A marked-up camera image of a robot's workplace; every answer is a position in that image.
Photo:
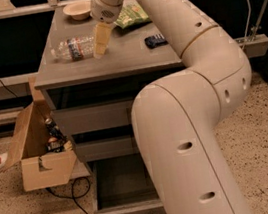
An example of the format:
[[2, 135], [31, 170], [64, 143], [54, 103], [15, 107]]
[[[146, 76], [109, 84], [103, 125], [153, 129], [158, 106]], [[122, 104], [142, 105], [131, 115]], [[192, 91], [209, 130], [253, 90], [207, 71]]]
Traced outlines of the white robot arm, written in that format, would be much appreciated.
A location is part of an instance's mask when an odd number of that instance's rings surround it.
[[[132, 106], [134, 136], [166, 214], [252, 214], [214, 136], [251, 84], [248, 57], [188, 0], [136, 0], [184, 70], [144, 87]], [[92, 0], [97, 21], [117, 19], [123, 0]]]

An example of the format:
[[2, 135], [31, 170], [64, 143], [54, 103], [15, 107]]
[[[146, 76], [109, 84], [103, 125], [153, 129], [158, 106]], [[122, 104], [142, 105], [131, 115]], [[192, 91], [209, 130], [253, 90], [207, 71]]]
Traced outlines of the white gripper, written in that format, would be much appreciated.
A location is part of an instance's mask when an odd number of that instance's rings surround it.
[[112, 22], [116, 21], [119, 17], [122, 5], [108, 0], [91, 0], [90, 5], [91, 17], [98, 22], [94, 27], [93, 56], [94, 58], [101, 59], [111, 38], [114, 27]]

